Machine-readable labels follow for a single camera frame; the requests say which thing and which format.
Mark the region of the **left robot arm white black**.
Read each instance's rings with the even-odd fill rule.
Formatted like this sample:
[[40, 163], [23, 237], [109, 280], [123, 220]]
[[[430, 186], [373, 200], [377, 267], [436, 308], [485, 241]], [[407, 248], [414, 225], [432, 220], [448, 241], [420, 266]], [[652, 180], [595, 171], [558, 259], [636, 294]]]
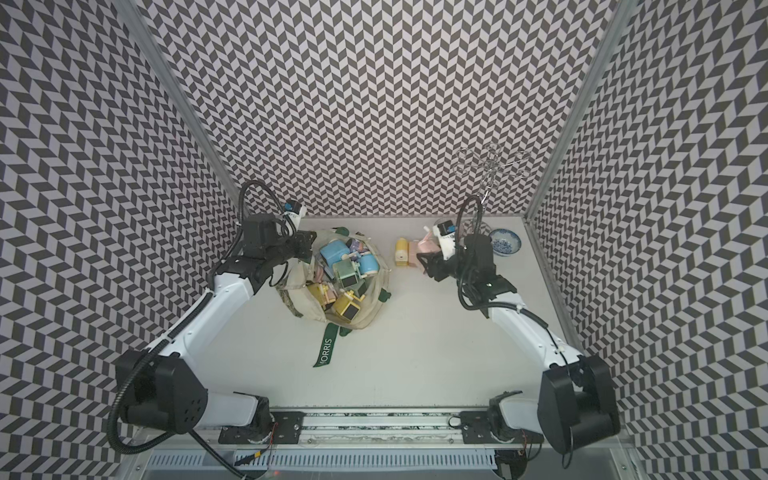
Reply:
[[244, 219], [231, 252], [212, 268], [203, 295], [157, 340], [118, 358], [117, 392], [106, 426], [116, 452], [142, 453], [198, 427], [252, 426], [258, 397], [210, 391], [198, 377], [201, 355], [276, 266], [310, 257], [317, 235], [300, 229], [305, 214]]

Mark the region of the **small yellow black sharpener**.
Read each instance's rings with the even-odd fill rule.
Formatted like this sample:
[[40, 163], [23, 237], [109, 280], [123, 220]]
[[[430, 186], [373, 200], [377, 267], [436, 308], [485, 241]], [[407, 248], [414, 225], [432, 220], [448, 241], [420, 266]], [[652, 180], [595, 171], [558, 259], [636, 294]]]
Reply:
[[336, 299], [332, 308], [340, 318], [352, 322], [361, 311], [361, 302], [361, 298], [346, 292]]

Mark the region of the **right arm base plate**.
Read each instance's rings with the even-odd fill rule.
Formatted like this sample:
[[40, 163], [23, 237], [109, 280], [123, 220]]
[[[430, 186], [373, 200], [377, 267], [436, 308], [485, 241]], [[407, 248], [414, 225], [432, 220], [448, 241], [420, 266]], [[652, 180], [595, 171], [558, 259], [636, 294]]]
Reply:
[[540, 444], [545, 440], [541, 433], [510, 428], [501, 420], [491, 421], [487, 411], [460, 411], [458, 419], [458, 429], [466, 445]]

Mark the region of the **green block pencil sharpener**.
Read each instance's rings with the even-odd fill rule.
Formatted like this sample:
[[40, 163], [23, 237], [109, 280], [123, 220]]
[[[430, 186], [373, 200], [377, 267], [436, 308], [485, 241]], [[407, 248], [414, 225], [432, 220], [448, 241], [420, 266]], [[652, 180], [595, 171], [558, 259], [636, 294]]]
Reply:
[[357, 263], [349, 258], [334, 263], [332, 269], [335, 280], [343, 290], [355, 288], [361, 280]]

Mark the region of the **pink block pencil sharpener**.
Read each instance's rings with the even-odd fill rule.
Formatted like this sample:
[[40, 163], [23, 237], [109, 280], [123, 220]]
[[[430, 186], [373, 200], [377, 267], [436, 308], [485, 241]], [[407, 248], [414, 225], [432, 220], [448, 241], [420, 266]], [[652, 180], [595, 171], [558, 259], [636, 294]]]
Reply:
[[425, 235], [421, 240], [417, 241], [418, 253], [440, 253], [441, 247], [439, 243], [435, 242], [433, 231], [431, 227], [424, 226]]

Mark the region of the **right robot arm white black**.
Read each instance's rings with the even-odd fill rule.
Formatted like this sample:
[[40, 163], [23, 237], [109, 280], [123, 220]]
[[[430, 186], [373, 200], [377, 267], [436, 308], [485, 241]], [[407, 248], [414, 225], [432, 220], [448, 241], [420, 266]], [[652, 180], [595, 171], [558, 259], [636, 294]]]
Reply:
[[466, 236], [450, 258], [438, 252], [416, 258], [430, 278], [454, 278], [461, 306], [500, 327], [540, 375], [534, 399], [519, 390], [490, 399], [488, 429], [495, 440], [511, 443], [536, 434], [557, 453], [570, 455], [620, 432], [608, 364], [567, 344], [527, 307], [517, 288], [497, 272], [489, 236]]

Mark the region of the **yellow block pencil sharpener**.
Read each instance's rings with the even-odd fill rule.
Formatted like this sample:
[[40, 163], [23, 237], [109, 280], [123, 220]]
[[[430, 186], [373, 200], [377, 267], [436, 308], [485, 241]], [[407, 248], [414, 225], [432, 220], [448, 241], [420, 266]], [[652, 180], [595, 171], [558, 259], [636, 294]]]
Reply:
[[406, 238], [399, 238], [396, 241], [394, 260], [396, 266], [409, 265], [409, 241]]

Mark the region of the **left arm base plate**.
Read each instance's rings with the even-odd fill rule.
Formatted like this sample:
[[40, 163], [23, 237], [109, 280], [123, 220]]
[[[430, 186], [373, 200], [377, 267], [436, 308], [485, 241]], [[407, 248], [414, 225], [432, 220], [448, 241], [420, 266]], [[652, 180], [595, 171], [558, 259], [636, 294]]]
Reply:
[[223, 427], [218, 443], [222, 445], [266, 446], [296, 445], [306, 415], [301, 411], [274, 411], [257, 414], [247, 426]]

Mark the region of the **pink rounded pencil sharpener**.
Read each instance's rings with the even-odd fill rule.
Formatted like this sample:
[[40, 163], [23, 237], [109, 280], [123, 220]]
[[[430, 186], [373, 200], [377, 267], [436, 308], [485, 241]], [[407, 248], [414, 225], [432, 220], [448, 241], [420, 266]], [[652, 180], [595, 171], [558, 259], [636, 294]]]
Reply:
[[408, 244], [408, 264], [410, 267], [423, 269], [423, 266], [417, 258], [418, 254], [419, 242], [417, 240], [410, 241]]

